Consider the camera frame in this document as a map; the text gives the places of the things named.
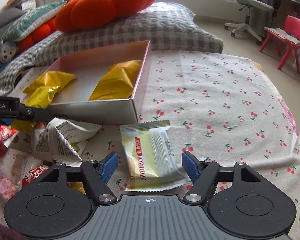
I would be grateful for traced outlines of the small red triangular packet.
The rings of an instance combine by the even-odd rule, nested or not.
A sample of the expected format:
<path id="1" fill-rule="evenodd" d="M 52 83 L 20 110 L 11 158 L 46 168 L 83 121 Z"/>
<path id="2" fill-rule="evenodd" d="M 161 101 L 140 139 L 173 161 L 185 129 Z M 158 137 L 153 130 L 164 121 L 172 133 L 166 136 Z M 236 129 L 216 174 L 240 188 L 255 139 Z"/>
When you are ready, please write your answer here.
<path id="1" fill-rule="evenodd" d="M 16 129 L 0 125 L 0 158 L 6 154 L 8 146 L 13 141 L 17 133 L 18 131 Z"/>

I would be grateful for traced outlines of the small yellow snack packet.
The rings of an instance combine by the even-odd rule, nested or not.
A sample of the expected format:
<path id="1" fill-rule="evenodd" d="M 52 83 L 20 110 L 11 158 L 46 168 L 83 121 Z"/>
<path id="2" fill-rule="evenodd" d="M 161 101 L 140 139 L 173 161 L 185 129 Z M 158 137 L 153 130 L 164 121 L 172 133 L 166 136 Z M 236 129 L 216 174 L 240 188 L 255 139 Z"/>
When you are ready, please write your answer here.
<path id="1" fill-rule="evenodd" d="M 25 101 L 25 105 L 28 107 L 45 109 L 50 105 L 53 98 L 60 90 L 61 88 L 59 86 L 38 87 Z"/>

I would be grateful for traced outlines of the white green leaf snack packet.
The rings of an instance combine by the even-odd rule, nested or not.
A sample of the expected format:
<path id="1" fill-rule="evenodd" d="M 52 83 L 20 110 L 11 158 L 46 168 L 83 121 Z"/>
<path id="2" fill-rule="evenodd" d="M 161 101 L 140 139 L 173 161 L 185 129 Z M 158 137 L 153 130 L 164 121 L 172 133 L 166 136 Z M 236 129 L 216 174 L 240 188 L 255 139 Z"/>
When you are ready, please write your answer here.
<path id="1" fill-rule="evenodd" d="M 18 132 L 9 147 L 32 153 L 37 159 L 55 156 L 79 158 L 91 138 L 83 131 L 36 129 L 31 133 Z"/>

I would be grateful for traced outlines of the pale yellow white snack packet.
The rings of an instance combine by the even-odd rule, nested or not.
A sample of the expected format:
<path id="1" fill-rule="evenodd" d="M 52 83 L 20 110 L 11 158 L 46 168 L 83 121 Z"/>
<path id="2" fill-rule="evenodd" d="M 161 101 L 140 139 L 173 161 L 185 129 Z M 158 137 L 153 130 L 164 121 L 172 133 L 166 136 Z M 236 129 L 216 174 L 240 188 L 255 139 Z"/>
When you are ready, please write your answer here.
<path id="1" fill-rule="evenodd" d="M 120 126 L 130 180 L 126 191 L 160 192 L 187 183 L 171 148 L 168 120 Z"/>

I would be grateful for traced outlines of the white text-printed snack pack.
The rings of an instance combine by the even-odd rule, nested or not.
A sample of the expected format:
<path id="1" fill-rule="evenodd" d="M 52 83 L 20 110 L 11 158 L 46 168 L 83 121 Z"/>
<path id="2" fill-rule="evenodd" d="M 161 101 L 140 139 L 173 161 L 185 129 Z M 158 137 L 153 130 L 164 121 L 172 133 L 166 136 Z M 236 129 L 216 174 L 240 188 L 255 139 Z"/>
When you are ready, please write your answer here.
<path id="1" fill-rule="evenodd" d="M 79 167 L 89 140 L 101 128 L 98 124 L 54 118 L 34 133 L 32 154 L 39 160 Z"/>

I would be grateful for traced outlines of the red white snack packet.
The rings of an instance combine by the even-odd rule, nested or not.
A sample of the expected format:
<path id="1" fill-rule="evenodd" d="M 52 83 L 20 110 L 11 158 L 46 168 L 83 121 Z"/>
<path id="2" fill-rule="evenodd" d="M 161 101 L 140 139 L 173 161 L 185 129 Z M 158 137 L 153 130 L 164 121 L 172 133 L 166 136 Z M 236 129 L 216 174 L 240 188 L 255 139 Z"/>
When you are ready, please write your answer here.
<path id="1" fill-rule="evenodd" d="M 42 173 L 47 171 L 49 167 L 46 164 L 39 165 L 33 169 L 31 169 L 29 172 L 25 174 L 25 176 L 22 179 L 22 188 L 24 188 L 26 185 L 31 183 L 33 180 L 35 180 L 37 177 L 39 177 Z"/>

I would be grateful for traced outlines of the yellow snack bag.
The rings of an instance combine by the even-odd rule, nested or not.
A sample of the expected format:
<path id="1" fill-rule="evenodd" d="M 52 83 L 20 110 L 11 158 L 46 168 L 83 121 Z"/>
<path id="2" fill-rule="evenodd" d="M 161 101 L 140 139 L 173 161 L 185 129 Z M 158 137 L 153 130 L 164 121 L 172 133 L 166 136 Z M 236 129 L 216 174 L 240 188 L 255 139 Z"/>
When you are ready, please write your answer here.
<path id="1" fill-rule="evenodd" d="M 76 76 L 71 73 L 61 71 L 48 71 L 36 78 L 29 86 L 27 86 L 23 93 L 32 94 L 39 87 L 56 87 L 59 86 L 62 90 L 70 81 L 74 80 Z"/>
<path id="2" fill-rule="evenodd" d="M 132 60 L 109 67 L 89 97 L 94 100 L 126 99 L 132 95 L 142 62 Z"/>

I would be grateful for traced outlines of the pink candy clear packet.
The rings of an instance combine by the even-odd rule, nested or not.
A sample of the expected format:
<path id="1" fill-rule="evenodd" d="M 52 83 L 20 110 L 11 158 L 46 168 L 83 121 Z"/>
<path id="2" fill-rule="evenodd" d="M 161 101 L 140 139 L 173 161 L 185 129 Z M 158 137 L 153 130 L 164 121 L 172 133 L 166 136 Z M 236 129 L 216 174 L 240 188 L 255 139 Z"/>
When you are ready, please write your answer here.
<path id="1" fill-rule="evenodd" d="M 3 173 L 0 173 L 0 197 L 5 201 L 9 201 L 17 192 L 19 188 Z"/>

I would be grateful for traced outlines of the blue monkey plush toy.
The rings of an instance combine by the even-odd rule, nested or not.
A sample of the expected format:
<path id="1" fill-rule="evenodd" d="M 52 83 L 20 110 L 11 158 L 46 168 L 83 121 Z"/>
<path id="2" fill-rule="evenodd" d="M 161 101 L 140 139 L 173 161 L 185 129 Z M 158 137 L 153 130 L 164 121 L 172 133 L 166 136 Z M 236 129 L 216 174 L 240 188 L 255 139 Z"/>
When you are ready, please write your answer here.
<path id="1" fill-rule="evenodd" d="M 0 42 L 0 73 L 5 69 L 5 67 L 13 60 L 18 47 L 15 42 L 7 41 Z"/>

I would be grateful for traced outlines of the green leaf pattern pillow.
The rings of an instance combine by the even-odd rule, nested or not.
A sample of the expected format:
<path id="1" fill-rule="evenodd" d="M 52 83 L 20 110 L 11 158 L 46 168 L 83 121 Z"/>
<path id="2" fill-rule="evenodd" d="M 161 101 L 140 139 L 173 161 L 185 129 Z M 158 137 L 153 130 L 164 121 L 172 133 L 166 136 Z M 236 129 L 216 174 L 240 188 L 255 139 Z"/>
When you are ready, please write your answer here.
<path id="1" fill-rule="evenodd" d="M 65 1 L 52 2 L 25 13 L 4 32 L 1 39 L 3 42 L 23 40 L 39 26 L 54 18 L 65 4 Z"/>

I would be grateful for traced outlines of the orange pumpkin plush cushion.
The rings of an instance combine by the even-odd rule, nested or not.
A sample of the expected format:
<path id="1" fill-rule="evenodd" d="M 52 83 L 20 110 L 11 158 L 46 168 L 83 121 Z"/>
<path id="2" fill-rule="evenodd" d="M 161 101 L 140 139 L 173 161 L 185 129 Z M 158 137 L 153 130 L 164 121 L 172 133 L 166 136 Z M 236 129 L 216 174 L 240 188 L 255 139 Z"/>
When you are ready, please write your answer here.
<path id="1" fill-rule="evenodd" d="M 70 0 L 56 15 L 56 28 L 64 33 L 90 30 L 117 18 L 130 17 L 156 0 Z"/>

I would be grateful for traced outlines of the grey checkered quilt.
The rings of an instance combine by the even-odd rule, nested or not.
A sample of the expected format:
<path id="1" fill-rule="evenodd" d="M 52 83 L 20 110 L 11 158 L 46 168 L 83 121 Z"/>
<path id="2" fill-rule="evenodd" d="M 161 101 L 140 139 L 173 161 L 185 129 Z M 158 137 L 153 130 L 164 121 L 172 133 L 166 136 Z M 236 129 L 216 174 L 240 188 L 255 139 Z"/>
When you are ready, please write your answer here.
<path id="1" fill-rule="evenodd" d="M 155 2 L 145 10 L 93 30 L 55 31 L 16 57 L 0 74 L 0 96 L 14 89 L 26 67 L 44 67 L 74 52 L 150 40 L 153 50 L 223 51 L 223 40 L 194 23 L 195 14 L 182 4 Z"/>

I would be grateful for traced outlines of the red plastic child chair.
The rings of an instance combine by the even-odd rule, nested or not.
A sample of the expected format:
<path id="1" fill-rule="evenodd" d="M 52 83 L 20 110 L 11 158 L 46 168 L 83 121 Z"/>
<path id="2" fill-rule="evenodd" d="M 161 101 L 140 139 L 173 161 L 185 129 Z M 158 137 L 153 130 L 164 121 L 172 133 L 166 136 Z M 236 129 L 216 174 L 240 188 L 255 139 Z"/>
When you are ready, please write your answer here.
<path id="1" fill-rule="evenodd" d="M 282 57 L 277 68 L 278 70 L 281 70 L 290 57 L 290 54 L 293 52 L 296 61 L 296 72 L 299 74 L 300 66 L 298 50 L 300 49 L 300 19 L 288 15 L 285 19 L 283 29 L 265 27 L 264 30 L 267 32 L 267 36 L 262 42 L 259 51 L 262 52 L 264 50 L 266 44 L 271 38 L 275 38 L 284 43 L 287 49 L 283 56 L 281 55 L 280 46 L 276 44 L 278 55 Z"/>

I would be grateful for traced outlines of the white office chair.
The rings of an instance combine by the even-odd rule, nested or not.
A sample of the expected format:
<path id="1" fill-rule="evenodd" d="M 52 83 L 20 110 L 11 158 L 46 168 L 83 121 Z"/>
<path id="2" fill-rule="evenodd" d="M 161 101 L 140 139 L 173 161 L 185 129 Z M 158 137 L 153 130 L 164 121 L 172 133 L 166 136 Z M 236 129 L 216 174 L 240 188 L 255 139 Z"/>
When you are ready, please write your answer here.
<path id="1" fill-rule="evenodd" d="M 229 28 L 232 28 L 231 37 L 233 38 L 236 37 L 237 33 L 248 32 L 254 38 L 256 38 L 257 45 L 261 45 L 263 42 L 262 37 L 258 35 L 250 26 L 251 8 L 260 9 L 270 14 L 273 13 L 274 8 L 258 0 L 225 0 L 225 1 L 242 5 L 243 7 L 240 8 L 239 11 L 242 11 L 245 7 L 247 7 L 248 12 L 246 14 L 245 21 L 243 23 L 225 23 L 224 29 L 228 30 Z"/>

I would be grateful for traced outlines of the wooden desk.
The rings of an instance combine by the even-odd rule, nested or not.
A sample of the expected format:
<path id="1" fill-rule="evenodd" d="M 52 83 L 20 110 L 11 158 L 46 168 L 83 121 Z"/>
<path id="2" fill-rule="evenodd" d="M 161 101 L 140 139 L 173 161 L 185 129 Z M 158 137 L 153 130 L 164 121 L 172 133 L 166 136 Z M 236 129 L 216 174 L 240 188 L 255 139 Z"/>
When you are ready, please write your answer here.
<path id="1" fill-rule="evenodd" d="M 300 19 L 300 0 L 273 0 L 274 27 L 283 28 L 288 15 Z"/>

